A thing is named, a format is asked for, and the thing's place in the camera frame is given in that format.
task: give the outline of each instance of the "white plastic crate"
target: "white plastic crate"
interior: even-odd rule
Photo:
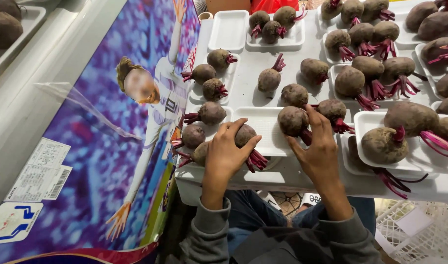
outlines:
[[[428,201],[392,201],[380,209],[375,240],[402,264],[434,257],[448,259],[448,205]]]

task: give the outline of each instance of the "jeans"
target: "jeans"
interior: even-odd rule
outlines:
[[[286,217],[279,210],[263,201],[253,190],[227,190],[225,197],[231,201],[227,244],[229,254],[251,233],[265,226],[287,226]],[[351,197],[348,201],[361,219],[362,224],[375,235],[375,204],[373,198]],[[299,212],[292,219],[292,227],[312,228],[318,223],[318,215],[325,206],[319,202]]]

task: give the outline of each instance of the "white foam tray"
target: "white foam tray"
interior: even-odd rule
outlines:
[[[190,113],[197,113],[197,112],[200,110],[200,107],[201,107],[201,106],[202,106],[202,105],[195,105],[195,106],[191,109]],[[227,107],[227,106],[223,106],[223,108],[224,108],[225,112],[227,113],[227,116],[224,118],[223,121],[221,121],[221,123],[219,123],[219,124],[217,124],[217,125],[208,126],[208,125],[205,125],[205,124],[204,124],[203,122],[201,122],[201,121],[196,121],[196,122],[193,122],[193,123],[192,123],[192,124],[199,125],[199,126],[204,130],[204,135],[206,136],[206,140],[205,140],[205,141],[210,141],[210,140],[213,139],[214,135],[216,135],[216,133],[217,133],[217,129],[219,129],[219,126],[220,126],[222,123],[226,123],[226,122],[230,122],[230,121],[232,121],[232,115],[233,115],[233,113],[234,113],[234,111],[232,110],[232,108]],[[185,129],[186,126],[187,126],[187,124],[186,124],[186,123],[183,123],[183,129]],[[187,147],[181,147],[181,148],[179,148],[179,151],[180,151],[180,152],[183,152],[183,153],[190,153],[190,154],[191,154],[191,153],[193,153],[194,149],[189,149],[189,148],[187,148]],[[179,165],[181,162],[182,162],[182,161],[180,160],[180,158],[177,159],[177,165]],[[204,169],[204,167],[202,167],[202,166],[198,166],[198,165],[196,165],[196,163],[193,163],[193,162],[187,164],[186,166],[194,166],[194,167],[197,167],[197,168],[203,168],[203,169]]]
[[[328,33],[330,33],[330,32],[325,33],[325,34],[323,35],[323,37],[322,37],[322,40],[321,40],[321,41],[322,41],[322,42],[321,42],[321,46],[322,46],[323,51],[325,52],[325,56],[327,57],[327,62],[328,62],[328,63],[331,63],[331,64],[335,64],[335,65],[336,65],[336,64],[351,64],[350,61],[345,61],[345,62],[343,62],[343,60],[341,60],[341,57],[339,56],[339,54],[333,54],[333,53],[328,52],[327,48],[325,47],[325,40],[327,39],[327,35],[328,35]],[[395,47],[395,50],[396,50],[397,53],[398,53],[398,47],[397,47],[397,45],[395,44],[395,42],[393,42],[393,46]],[[351,45],[348,47],[348,49],[349,49],[350,51],[354,52],[354,54],[358,55],[358,51],[355,50]],[[387,59],[388,59],[388,58],[391,58],[391,57],[392,57],[392,54],[389,53],[389,56],[387,57]],[[373,58],[381,61],[381,59],[380,59],[380,53],[376,53],[376,54],[374,54]]]
[[[418,34],[406,28],[405,20],[409,10],[410,9],[402,14],[395,13],[395,23],[398,27],[400,27],[400,35],[397,38],[397,43],[402,45],[418,45],[420,43],[428,43],[429,40],[421,40],[418,38]]]
[[[361,160],[370,166],[404,171],[417,171],[421,173],[445,173],[448,174],[448,158],[436,153],[419,137],[408,138],[409,153],[398,163],[390,165],[376,164],[366,158],[362,151],[361,139],[369,130],[383,127],[386,112],[358,112],[354,116],[354,126],[356,128],[356,141],[358,153]]]
[[[217,101],[220,104],[227,104],[229,102],[233,86],[235,83],[235,77],[237,76],[237,70],[239,69],[240,66],[240,56],[235,53],[231,53],[231,55],[234,56],[234,59],[237,59],[237,62],[231,63],[225,72],[219,72],[219,71],[216,72],[217,73],[216,78],[221,80],[221,82],[225,85],[225,88],[227,89],[227,96]],[[197,84],[193,80],[191,82],[192,84],[191,84],[190,98],[206,102],[206,99],[203,96],[203,86]]]
[[[302,11],[297,11],[296,15],[301,15]],[[269,17],[273,19],[274,14],[270,14]],[[267,44],[262,40],[262,34],[258,34],[257,38],[252,37],[250,34],[252,33],[252,29],[249,27],[246,35],[247,45],[252,48],[261,48],[261,47],[272,47],[275,51],[278,50],[279,47],[284,47],[285,51],[298,51],[302,48],[302,44],[306,39],[305,33],[305,21],[299,20],[296,21],[296,24],[288,30],[285,34],[284,39],[278,39],[276,44]]]
[[[219,11],[214,15],[208,49],[221,48],[240,53],[245,47],[247,31],[248,12],[246,10]]]
[[[439,105],[441,105],[442,101],[435,101],[431,104],[431,108],[436,111],[439,108]]]
[[[341,21],[341,15],[337,15],[332,20],[323,20],[321,18],[321,5],[317,7],[317,23],[322,31],[333,31],[336,29],[349,29],[350,24],[345,24]]]
[[[279,129],[278,114],[283,107],[241,107],[234,111],[233,121],[245,117],[246,124],[255,129],[262,140],[256,145],[256,150],[263,156],[293,156],[286,138]]]
[[[353,123],[349,123],[347,124],[349,126],[354,126]],[[343,135],[338,135],[338,146],[341,148],[342,151],[342,155],[343,155],[343,164],[344,167],[346,168],[347,171],[349,171],[352,174],[355,175],[368,175],[368,176],[373,176],[373,177],[377,177],[377,175],[372,171],[372,170],[363,170],[362,168],[360,168],[359,166],[357,166],[352,159],[350,159],[349,157],[349,146],[348,146],[348,139],[349,137],[353,137],[354,135],[352,134],[343,134]],[[406,174],[405,171],[400,171],[400,170],[395,170],[395,169],[389,169],[389,172],[397,177],[397,178],[406,178],[406,179],[419,179],[422,178],[424,176],[424,174]],[[427,176],[428,179],[433,179],[438,177],[439,174],[438,173],[431,173]]]
[[[22,35],[7,50],[0,50],[0,72],[12,62],[18,52],[31,39],[34,31],[41,25],[46,10],[40,7],[24,6],[22,8]]]
[[[330,67],[330,71],[329,71],[329,77],[330,77],[330,81],[329,81],[329,85],[330,85],[330,89],[333,91],[333,95],[335,96],[335,99],[338,99],[344,103],[357,103],[356,100],[348,98],[348,97],[344,97],[339,95],[336,91],[335,91],[335,79],[338,76],[338,74],[341,72],[341,69],[346,66],[346,65],[351,65],[351,63],[346,63],[346,64],[337,64],[337,65],[333,65]],[[365,96],[367,96],[367,91],[366,89],[362,89],[362,94],[364,94]],[[400,96],[400,98],[397,97],[397,95],[394,95],[390,98],[385,98],[384,100],[380,100],[381,102],[395,102],[395,101],[405,101],[405,100],[410,100],[408,98],[405,98],[403,96]]]
[[[443,67],[436,67],[434,68],[434,64],[428,64],[427,62],[423,61],[421,59],[421,50],[423,49],[423,47],[426,44],[421,43],[419,45],[416,46],[415,48],[415,53],[416,53],[416,57],[418,57],[418,61],[420,61],[421,67],[424,70],[424,74],[426,75],[427,81],[429,82],[429,85],[431,85],[432,91],[434,92],[434,95],[443,100],[444,98],[442,96],[440,96],[437,92],[436,89],[436,83],[445,76],[446,73],[448,73],[448,65],[447,68],[445,69],[444,72],[444,68]]]

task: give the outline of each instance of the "white table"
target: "white table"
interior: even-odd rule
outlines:
[[[395,5],[414,6],[420,1],[409,0],[401,2],[391,2],[391,7]],[[201,27],[198,40],[196,61],[204,61],[208,54],[207,46],[211,33],[212,20],[204,20]],[[282,88],[290,83],[299,83],[298,72],[300,72],[300,63],[305,58],[315,58],[326,61],[325,53],[322,50],[321,38],[325,32],[319,31],[316,21],[316,10],[309,10],[305,18],[306,40],[302,49],[296,52],[283,52],[286,67],[281,74],[281,83],[276,91],[274,99],[265,99],[258,90],[256,82],[258,75],[264,69],[270,68],[278,56],[279,52],[249,52],[246,49],[240,53],[241,65],[237,75],[234,91],[228,106],[234,110],[243,106],[266,106],[276,107],[279,105],[279,94]],[[398,46],[397,56],[411,57],[416,61],[417,72],[423,74],[420,63],[415,55],[415,46]],[[410,81],[415,83],[421,92],[413,96],[411,101],[424,105],[431,105],[438,99],[434,96],[431,87],[427,82],[423,83],[418,78],[411,76]],[[326,81],[319,91],[314,91],[306,87],[309,91],[309,103],[316,104],[324,99],[333,98],[329,83]],[[188,100],[186,111],[188,112],[194,105],[202,104],[199,101]],[[381,108],[387,108],[392,105],[391,102],[380,102]],[[346,105],[351,115],[347,115],[345,122],[350,123],[352,116],[359,111],[356,103]],[[383,197],[399,199],[374,176],[358,176],[346,171],[343,166],[341,153],[339,154],[340,177],[345,185],[348,195],[363,197]],[[180,191],[182,201],[188,205],[197,205],[201,195],[201,180],[204,170],[202,168],[185,166],[176,171],[176,182]],[[408,194],[410,200],[415,201],[443,201],[448,202],[448,175],[441,174],[436,179],[426,179],[420,183],[407,184],[412,193]],[[272,169],[268,171],[257,171],[251,173],[245,170],[245,166],[231,180],[229,189],[256,189],[268,191],[300,192],[313,190],[314,186],[310,179],[305,175],[294,157],[284,157]]]

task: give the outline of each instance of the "curly hair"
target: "curly hair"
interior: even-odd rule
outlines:
[[[124,93],[125,92],[125,78],[127,77],[128,73],[134,69],[144,69],[141,65],[133,64],[128,57],[123,56],[121,58],[120,63],[117,65],[117,81],[118,85],[120,86],[120,90]]]

